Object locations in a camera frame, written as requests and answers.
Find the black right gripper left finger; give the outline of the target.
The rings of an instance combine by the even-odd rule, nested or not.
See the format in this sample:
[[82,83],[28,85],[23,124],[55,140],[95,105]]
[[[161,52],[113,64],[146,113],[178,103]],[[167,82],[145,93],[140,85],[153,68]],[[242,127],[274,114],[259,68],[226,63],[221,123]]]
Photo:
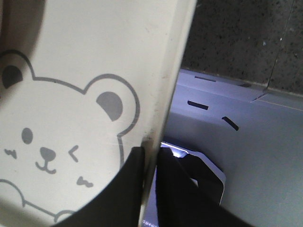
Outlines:
[[114,179],[57,227],[136,227],[143,194],[145,150],[133,147]]

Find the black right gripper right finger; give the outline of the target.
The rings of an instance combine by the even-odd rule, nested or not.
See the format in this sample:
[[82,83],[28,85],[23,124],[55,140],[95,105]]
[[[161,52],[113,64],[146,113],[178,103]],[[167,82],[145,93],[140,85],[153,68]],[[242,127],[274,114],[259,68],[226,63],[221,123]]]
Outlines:
[[156,171],[156,205],[161,227],[248,227],[249,224],[220,207],[223,184],[197,156],[175,157],[160,149]]

